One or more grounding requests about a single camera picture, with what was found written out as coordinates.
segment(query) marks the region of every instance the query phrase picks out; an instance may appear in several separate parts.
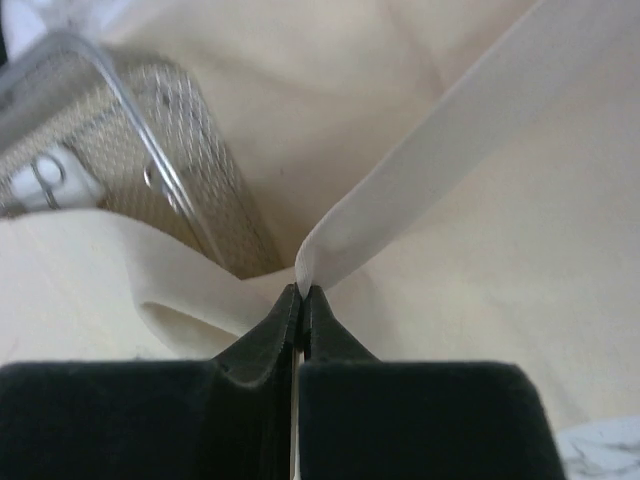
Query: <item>white cloth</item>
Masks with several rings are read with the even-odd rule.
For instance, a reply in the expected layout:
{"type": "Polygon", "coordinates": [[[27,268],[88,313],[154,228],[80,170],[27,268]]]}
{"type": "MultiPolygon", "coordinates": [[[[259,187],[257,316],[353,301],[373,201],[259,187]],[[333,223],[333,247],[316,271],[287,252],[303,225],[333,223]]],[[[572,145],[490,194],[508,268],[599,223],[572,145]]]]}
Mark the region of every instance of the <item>white cloth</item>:
{"type": "MultiPolygon", "coordinates": [[[[142,25],[120,23],[108,38],[157,49],[195,73],[292,264],[329,208],[530,4],[191,0],[166,4],[142,25]]],[[[328,292],[338,318],[374,353],[518,363],[555,428],[638,413],[638,32],[610,45],[537,121],[486,152],[409,231],[328,292]]],[[[291,271],[227,278],[218,291],[236,289],[251,308],[220,315],[219,269],[186,268],[188,261],[177,268],[194,254],[135,222],[95,212],[34,216],[2,224],[0,242],[3,285],[22,285],[8,287],[0,307],[12,328],[3,332],[15,332],[0,339],[5,361],[38,352],[126,358],[142,345],[149,356],[213,355],[230,341],[220,329],[238,335],[268,308],[256,291],[272,301],[293,278],[291,271]],[[142,230],[146,259],[132,263],[142,230]],[[7,240],[20,231],[39,233],[7,240]],[[108,254],[75,253],[95,242],[108,254]],[[9,258],[16,255],[33,268],[9,258]],[[156,262],[162,274],[146,274],[158,271],[156,262]],[[35,271],[50,263],[68,265],[64,280],[35,271]],[[127,266],[139,267],[130,268],[130,283],[127,266]],[[24,287],[36,277],[38,289],[24,287]],[[77,290],[43,293],[25,310],[56,282],[77,290]],[[173,331],[159,330],[171,349],[143,327],[131,286],[147,323],[175,322],[173,331]],[[91,300],[95,291],[102,301],[91,300]],[[188,310],[191,292],[200,303],[188,310]],[[51,339],[51,327],[29,318],[56,319],[60,331],[51,339]],[[214,325],[198,330],[210,343],[176,335],[195,331],[180,325],[196,328],[198,320],[214,325]]],[[[226,313],[242,307],[227,306],[226,313]]]]}

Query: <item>beige fabric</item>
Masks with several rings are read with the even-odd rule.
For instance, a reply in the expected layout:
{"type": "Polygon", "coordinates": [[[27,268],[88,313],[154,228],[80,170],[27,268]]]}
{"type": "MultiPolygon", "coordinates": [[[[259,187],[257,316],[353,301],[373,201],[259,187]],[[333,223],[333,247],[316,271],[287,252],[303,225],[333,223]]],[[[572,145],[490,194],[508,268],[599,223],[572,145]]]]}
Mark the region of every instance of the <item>beige fabric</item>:
{"type": "MultiPolygon", "coordinates": [[[[291,264],[310,228],[530,3],[191,0],[110,38],[157,48],[196,74],[291,264]]],[[[329,292],[365,345],[386,359],[518,363],[556,428],[638,413],[639,46],[636,32],[612,46],[533,126],[329,292]]],[[[204,291],[219,272],[168,269],[167,256],[191,255],[177,243],[169,252],[161,234],[106,214],[2,224],[0,318],[13,333],[0,337],[0,358],[210,355],[225,341],[219,330],[199,330],[210,343],[192,351],[193,337],[166,337],[167,349],[140,320],[131,285],[147,305],[180,308],[193,285],[200,303],[188,314],[237,335],[268,308],[252,288],[273,300],[293,278],[236,285],[253,306],[217,323],[204,291]],[[147,257],[131,263],[139,252],[123,245],[140,245],[142,230],[147,257]],[[158,259],[171,284],[145,274],[158,259]],[[141,269],[129,279],[131,265],[141,269]]],[[[157,313],[143,311],[151,322],[157,313]]]]}

